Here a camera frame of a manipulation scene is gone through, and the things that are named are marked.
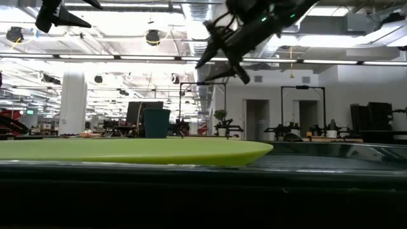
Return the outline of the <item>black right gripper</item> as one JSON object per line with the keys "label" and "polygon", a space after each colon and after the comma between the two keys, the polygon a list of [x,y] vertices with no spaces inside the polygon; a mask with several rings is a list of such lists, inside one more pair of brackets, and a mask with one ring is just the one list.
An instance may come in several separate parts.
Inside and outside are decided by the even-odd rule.
{"label": "black right gripper", "polygon": [[205,82],[238,76],[247,85],[251,79],[244,68],[240,66],[242,57],[271,35],[280,32],[280,17],[278,15],[255,15],[236,30],[231,30],[229,26],[222,27],[221,33],[215,22],[205,21],[203,24],[210,36],[207,47],[195,67],[200,68],[205,65],[217,55],[220,49],[231,65],[224,72],[206,77]]}

